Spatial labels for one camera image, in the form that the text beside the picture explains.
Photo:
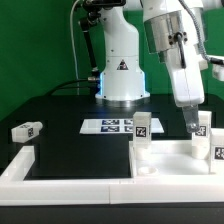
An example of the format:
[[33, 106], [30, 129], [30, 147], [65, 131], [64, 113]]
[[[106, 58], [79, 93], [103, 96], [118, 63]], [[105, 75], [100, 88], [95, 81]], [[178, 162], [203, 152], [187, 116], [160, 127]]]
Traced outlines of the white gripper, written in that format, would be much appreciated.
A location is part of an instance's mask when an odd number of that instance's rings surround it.
[[204, 102], [204, 89], [198, 57], [193, 45], [184, 45], [186, 67], [181, 67], [178, 47], [161, 51], [161, 58], [166, 64], [171, 80], [174, 101], [177, 107], [183, 107], [182, 112], [188, 133], [198, 132], [198, 104]]

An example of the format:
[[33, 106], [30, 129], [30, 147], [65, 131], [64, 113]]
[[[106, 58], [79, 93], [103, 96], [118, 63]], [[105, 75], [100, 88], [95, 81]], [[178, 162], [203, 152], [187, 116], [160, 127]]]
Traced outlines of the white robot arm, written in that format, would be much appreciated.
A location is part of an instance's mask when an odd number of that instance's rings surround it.
[[123, 15], [125, 10], [141, 10], [149, 49], [166, 64], [187, 131], [198, 131], [198, 105], [204, 102], [201, 71], [212, 64], [214, 76], [224, 81], [224, 57], [208, 55], [204, 48], [202, 13], [221, 7], [224, 0], [123, 0], [102, 6], [106, 67], [96, 100], [130, 106], [150, 97], [139, 66], [139, 33]]

